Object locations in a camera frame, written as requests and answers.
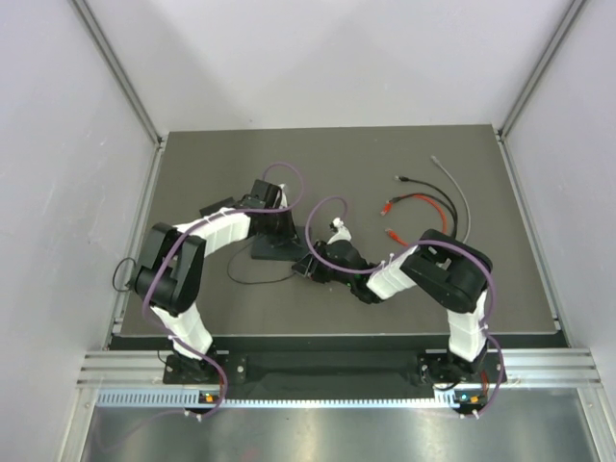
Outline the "black ethernet cable short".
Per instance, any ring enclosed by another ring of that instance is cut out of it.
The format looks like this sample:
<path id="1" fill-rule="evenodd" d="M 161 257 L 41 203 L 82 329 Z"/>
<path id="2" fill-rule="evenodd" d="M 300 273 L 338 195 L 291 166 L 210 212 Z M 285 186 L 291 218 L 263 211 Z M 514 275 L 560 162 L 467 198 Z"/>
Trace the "black ethernet cable short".
<path id="1" fill-rule="evenodd" d="M 381 210 L 381 215 L 382 216 L 386 215 L 395 204 L 399 203 L 400 201 L 404 199 L 410 199 L 410 198 L 417 198 L 417 199 L 425 200 L 426 202 L 430 203 L 433 207 L 435 207 L 442 217 L 443 233 L 449 232 L 449 235 L 451 237 L 454 237 L 454 238 L 456 237 L 457 231 L 458 231 L 458 213 L 457 213 L 456 208 L 453 205 L 450 205 L 446 200 L 441 199 L 431 194 L 422 193 L 422 192 L 413 192 L 409 194 L 392 197 L 386 202 L 386 205 Z M 444 210 L 447 210 L 449 212 L 449 215 L 451 217 L 451 225 L 448 225 L 448 219 L 447 219 L 447 216 Z"/>

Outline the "black ethernet cable long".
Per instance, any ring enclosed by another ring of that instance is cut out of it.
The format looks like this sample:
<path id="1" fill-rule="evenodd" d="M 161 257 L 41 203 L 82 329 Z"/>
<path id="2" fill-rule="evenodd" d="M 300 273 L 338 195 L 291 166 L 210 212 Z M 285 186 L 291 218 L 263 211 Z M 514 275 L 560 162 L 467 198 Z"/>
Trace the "black ethernet cable long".
<path id="1" fill-rule="evenodd" d="M 432 189 L 433 191 L 437 192 L 440 196 L 439 199 L 443 199 L 444 200 L 444 205 L 445 207 L 449 210 L 451 217 L 453 219 L 453 226 L 452 229 L 450 231 L 450 236 L 455 238 L 457 236 L 457 231 L 458 231 L 458 211 L 457 208 L 455 206 L 455 204 L 453 203 L 452 199 L 439 187 L 425 182 L 423 180 L 416 180 L 416 179 L 412 179 L 409 178 L 407 176 L 403 176 L 403 175 L 397 175 L 394 177 L 395 180 L 402 182 L 402 183 L 411 183 L 411 184 L 416 184 L 416 185 L 421 185 L 421 186 L 425 186 L 428 187 L 430 189 Z"/>

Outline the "black network switch box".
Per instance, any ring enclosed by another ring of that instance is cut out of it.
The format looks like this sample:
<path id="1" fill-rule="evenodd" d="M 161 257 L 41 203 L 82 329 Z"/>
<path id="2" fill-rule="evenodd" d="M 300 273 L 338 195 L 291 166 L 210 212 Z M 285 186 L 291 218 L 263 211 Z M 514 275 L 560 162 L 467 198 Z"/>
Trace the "black network switch box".
<path id="1" fill-rule="evenodd" d="M 250 257 L 253 260 L 278 262 L 301 260 L 309 253 L 305 239 L 305 227 L 297 226 L 295 230 L 296 237 L 288 240 L 264 234 L 257 235 L 250 250 Z"/>

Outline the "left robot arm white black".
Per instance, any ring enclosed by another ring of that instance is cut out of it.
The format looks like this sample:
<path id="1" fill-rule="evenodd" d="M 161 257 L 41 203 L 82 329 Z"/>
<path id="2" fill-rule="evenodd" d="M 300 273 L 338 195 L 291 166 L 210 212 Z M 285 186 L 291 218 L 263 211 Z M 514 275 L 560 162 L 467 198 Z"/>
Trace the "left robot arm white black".
<path id="1" fill-rule="evenodd" d="M 189 223 L 154 225 L 141 248 L 128 287 L 170 333 L 174 354 L 197 381 L 218 370 L 214 340 L 196 307 L 206 257 L 254 235 L 295 240 L 289 206 L 268 209 L 224 204 Z"/>

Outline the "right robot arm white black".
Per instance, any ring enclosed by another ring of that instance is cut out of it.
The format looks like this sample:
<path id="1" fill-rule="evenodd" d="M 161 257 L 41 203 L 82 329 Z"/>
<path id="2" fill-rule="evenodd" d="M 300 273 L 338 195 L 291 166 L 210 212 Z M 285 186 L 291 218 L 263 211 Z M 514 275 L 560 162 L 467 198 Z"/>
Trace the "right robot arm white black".
<path id="1" fill-rule="evenodd" d="M 469 381 L 485 366 L 487 324 L 495 305 L 492 262 L 483 253 L 435 229 L 388 261 L 364 259 L 341 231 L 308 246 L 292 271 L 316 283 L 338 282 L 360 301 L 381 303 L 419 288 L 447 310 L 451 373 Z"/>

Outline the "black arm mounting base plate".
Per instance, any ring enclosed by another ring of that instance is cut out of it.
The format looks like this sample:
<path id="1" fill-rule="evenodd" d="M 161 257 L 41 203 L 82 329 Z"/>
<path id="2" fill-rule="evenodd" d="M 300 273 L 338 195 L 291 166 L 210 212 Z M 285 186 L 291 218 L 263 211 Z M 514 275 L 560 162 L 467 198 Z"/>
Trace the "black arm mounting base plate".
<path id="1" fill-rule="evenodd" d="M 217 336 L 230 399 L 430 398 L 461 370 L 443 335 Z"/>

